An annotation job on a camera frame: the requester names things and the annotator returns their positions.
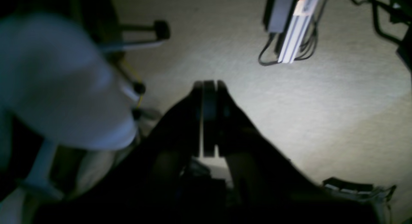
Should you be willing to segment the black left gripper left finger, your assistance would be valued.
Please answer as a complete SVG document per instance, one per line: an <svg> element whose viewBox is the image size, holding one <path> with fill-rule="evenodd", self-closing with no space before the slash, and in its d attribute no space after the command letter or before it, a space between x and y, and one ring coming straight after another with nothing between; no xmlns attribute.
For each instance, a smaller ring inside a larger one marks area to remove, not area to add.
<svg viewBox="0 0 412 224"><path fill-rule="evenodd" d="M199 150L203 82L175 104L149 136L91 190L42 205L37 224L142 224L174 221L183 168Z"/></svg>

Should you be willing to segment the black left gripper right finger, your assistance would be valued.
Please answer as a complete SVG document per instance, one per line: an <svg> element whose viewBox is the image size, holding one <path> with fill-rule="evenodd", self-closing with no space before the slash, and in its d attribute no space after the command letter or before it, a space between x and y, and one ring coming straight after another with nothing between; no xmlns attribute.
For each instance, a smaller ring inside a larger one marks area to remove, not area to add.
<svg viewBox="0 0 412 224"><path fill-rule="evenodd" d="M337 199L297 170L217 82L217 145L251 224L375 224L369 204Z"/></svg>

